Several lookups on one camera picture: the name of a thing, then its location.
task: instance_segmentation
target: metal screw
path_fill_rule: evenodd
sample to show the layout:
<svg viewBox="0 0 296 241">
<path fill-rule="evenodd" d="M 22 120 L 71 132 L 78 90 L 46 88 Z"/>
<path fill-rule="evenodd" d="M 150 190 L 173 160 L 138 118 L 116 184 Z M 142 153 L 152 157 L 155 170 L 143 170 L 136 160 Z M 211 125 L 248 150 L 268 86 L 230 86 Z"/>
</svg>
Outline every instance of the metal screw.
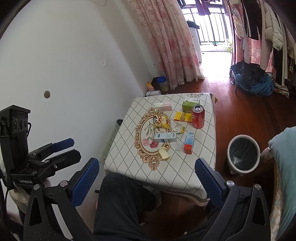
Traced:
<svg viewBox="0 0 296 241">
<path fill-rule="evenodd" d="M 35 184 L 35 185 L 33 186 L 33 189 L 34 189 L 34 190 L 37 190 L 37 189 L 39 189 L 39 187 L 40 187 L 39 184 Z"/>
<path fill-rule="evenodd" d="M 258 189 L 258 190 L 261 189 L 261 186 L 260 186 L 259 184 L 255 184 L 254 186 L 255 186 L 255 188 Z"/>
<path fill-rule="evenodd" d="M 234 186 L 234 182 L 233 181 L 227 181 L 226 184 L 230 187 L 233 187 Z"/>
<path fill-rule="evenodd" d="M 60 185 L 61 187 L 65 187 L 65 186 L 67 186 L 67 184 L 68 184 L 67 181 L 61 181 L 61 182 L 59 183 L 59 185 Z"/>
</svg>

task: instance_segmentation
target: wooden floor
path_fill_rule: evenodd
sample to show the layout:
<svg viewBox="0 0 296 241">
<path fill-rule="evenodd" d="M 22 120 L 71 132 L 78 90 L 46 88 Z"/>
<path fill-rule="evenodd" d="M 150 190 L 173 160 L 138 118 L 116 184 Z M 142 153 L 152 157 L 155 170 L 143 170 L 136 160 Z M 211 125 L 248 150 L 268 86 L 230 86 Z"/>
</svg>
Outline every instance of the wooden floor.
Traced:
<svg viewBox="0 0 296 241">
<path fill-rule="evenodd" d="M 233 180 L 239 186 L 253 186 L 262 181 L 266 190 L 273 190 L 273 177 L 261 178 L 253 173 L 240 176 L 231 175 L 227 166 L 226 151 L 233 137 L 245 134 L 253 137 L 259 144 L 260 150 L 268 147 L 268 141 L 282 132 L 286 127 L 296 126 L 296 97 L 288 99 L 277 93 L 269 97 L 257 97 L 238 89 L 234 93 L 234 86 L 228 77 L 209 77 L 198 82 L 181 85 L 171 93 L 214 93 L 218 102 L 215 104 L 217 158 L 216 171 L 225 180 Z M 269 204 L 272 193 L 267 195 Z M 205 212 L 187 199 L 163 193 L 162 205 L 145 213 L 142 221 L 146 224 L 143 229 L 155 239 L 169 240 L 183 235 L 205 220 Z"/>
</svg>

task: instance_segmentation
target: red soda can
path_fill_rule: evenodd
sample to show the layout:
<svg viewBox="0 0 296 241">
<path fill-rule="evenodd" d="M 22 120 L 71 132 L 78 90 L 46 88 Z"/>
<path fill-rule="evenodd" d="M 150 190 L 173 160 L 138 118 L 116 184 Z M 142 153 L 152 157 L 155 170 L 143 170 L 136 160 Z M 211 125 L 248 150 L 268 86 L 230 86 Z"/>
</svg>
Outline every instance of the red soda can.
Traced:
<svg viewBox="0 0 296 241">
<path fill-rule="evenodd" d="M 196 104 L 192 107 L 192 125 L 201 129 L 205 125 L 205 110 L 202 105 Z"/>
</svg>

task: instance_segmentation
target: yellow box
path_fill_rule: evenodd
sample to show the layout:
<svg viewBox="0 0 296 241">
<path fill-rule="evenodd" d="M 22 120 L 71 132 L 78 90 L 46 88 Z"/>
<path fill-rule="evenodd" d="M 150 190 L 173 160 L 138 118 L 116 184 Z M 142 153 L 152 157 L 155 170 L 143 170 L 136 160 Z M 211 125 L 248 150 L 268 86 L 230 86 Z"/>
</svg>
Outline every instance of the yellow box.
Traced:
<svg viewBox="0 0 296 241">
<path fill-rule="evenodd" d="M 192 123 L 192 114 L 184 113 L 184 112 L 177 112 L 174 120 Z"/>
</svg>

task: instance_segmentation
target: light blue pillow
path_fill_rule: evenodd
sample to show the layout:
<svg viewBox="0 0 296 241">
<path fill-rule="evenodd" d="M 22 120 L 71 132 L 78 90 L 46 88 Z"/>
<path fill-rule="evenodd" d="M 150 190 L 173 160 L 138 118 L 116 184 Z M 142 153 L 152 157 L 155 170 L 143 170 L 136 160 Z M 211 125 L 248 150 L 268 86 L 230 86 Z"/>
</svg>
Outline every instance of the light blue pillow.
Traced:
<svg viewBox="0 0 296 241">
<path fill-rule="evenodd" d="M 286 128 L 268 144 L 281 177 L 283 214 L 279 227 L 280 237 L 296 213 L 296 126 Z"/>
</svg>

